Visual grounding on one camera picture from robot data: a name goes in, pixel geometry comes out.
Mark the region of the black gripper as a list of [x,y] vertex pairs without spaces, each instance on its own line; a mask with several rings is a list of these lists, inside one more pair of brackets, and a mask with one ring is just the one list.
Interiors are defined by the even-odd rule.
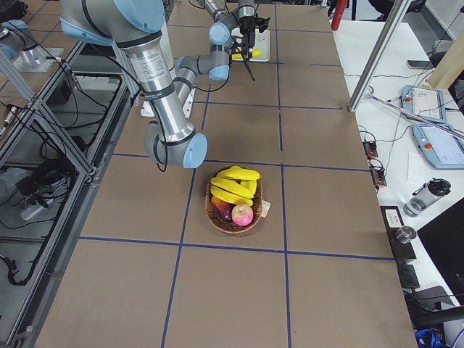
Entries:
[[241,16],[239,18],[239,29],[240,33],[243,35],[241,38],[241,56],[243,58],[247,58],[248,53],[253,54],[253,49],[255,45],[254,18],[254,15]]

